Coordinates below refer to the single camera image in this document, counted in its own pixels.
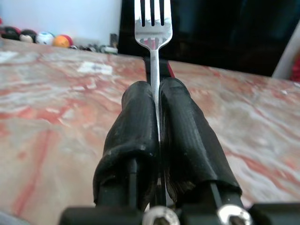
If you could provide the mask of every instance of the black monitor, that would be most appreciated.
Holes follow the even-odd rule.
[[[171,0],[171,7],[173,38],[162,59],[266,76],[300,19],[300,0]],[[122,1],[119,53],[149,56],[135,41],[134,0]]]

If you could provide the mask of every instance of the fork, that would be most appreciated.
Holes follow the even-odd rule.
[[[150,51],[151,87],[154,97],[158,140],[160,142],[160,112],[159,112],[159,54],[161,47],[166,45],[173,35],[170,0],[164,0],[164,25],[161,25],[159,0],[154,0],[154,26],[151,25],[150,0],[145,0],[145,25],[142,25],[141,0],[135,0],[135,39]]]

